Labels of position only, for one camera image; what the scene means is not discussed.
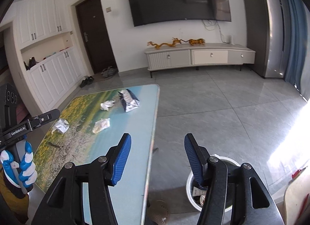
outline door handle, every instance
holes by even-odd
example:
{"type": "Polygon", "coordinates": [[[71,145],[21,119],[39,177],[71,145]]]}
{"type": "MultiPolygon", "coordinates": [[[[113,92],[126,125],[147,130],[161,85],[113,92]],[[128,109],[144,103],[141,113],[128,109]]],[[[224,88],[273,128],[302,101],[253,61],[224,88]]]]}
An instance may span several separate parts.
{"type": "Polygon", "coordinates": [[[86,32],[84,32],[84,38],[85,38],[85,42],[88,42],[88,38],[87,38],[87,35],[86,32]]]}

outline tv stand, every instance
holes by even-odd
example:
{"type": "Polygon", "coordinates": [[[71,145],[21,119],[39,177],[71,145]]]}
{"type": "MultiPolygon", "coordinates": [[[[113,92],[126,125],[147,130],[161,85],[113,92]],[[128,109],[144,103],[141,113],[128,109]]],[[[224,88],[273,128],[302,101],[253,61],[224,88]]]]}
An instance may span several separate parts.
{"type": "Polygon", "coordinates": [[[226,43],[148,48],[145,54],[151,77],[152,72],[156,70],[183,67],[196,67],[196,70],[199,70],[199,66],[209,65],[240,65],[241,71],[243,64],[254,64],[255,61],[255,51],[241,45],[226,43]]]}

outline glove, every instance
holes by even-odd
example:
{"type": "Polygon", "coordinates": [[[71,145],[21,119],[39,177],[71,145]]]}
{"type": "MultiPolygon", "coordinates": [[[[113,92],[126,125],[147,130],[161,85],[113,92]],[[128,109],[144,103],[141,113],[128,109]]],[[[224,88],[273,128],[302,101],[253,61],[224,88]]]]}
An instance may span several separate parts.
{"type": "MultiPolygon", "coordinates": [[[[28,188],[32,186],[32,184],[36,181],[38,173],[35,170],[36,169],[35,164],[32,162],[34,154],[32,152],[31,144],[28,141],[25,142],[25,151],[26,153],[23,156],[21,163],[19,165],[21,172],[18,178],[23,183],[24,187],[28,188]]],[[[3,150],[1,152],[0,161],[2,163],[4,174],[7,180],[13,186],[21,188],[11,168],[11,163],[13,162],[13,160],[14,160],[13,155],[9,151],[3,150]]]]}

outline blue gripper pad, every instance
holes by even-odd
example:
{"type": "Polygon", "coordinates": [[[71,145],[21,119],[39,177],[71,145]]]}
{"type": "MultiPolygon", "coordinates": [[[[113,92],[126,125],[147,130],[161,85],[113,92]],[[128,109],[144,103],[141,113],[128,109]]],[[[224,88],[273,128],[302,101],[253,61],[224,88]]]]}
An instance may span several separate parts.
{"type": "Polygon", "coordinates": [[[113,166],[113,175],[111,177],[111,183],[114,186],[121,179],[130,152],[130,148],[131,148],[131,136],[129,134],[126,134],[124,143],[120,149],[120,152],[117,155],[117,158],[115,159],[113,166]]]}
{"type": "Polygon", "coordinates": [[[184,138],[184,147],[185,152],[187,154],[187,158],[189,159],[189,164],[192,168],[194,178],[198,182],[198,184],[201,186],[203,183],[203,169],[202,164],[199,160],[199,157],[197,155],[197,152],[194,149],[193,143],[191,141],[191,138],[196,143],[193,135],[191,133],[188,133],[184,138]]]}

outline screw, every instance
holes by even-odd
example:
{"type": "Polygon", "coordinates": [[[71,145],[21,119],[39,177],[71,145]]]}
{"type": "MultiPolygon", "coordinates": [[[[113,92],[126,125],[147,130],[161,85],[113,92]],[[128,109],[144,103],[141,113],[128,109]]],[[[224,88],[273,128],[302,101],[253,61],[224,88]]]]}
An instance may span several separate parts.
{"type": "Polygon", "coordinates": [[[244,164],[243,164],[243,167],[244,167],[245,169],[251,169],[251,168],[252,168],[252,166],[251,166],[249,163],[244,163],[244,164]]]}
{"type": "Polygon", "coordinates": [[[69,169],[73,166],[73,164],[71,162],[68,162],[65,164],[65,168],[69,169]]]}
{"type": "Polygon", "coordinates": [[[100,156],[99,158],[98,158],[98,161],[99,162],[105,162],[105,161],[107,161],[107,157],[106,156],[100,156]]]}
{"type": "Polygon", "coordinates": [[[211,162],[213,162],[213,163],[219,161],[219,159],[218,159],[217,157],[215,157],[215,156],[211,156],[211,157],[209,158],[209,160],[210,160],[211,162]]]}

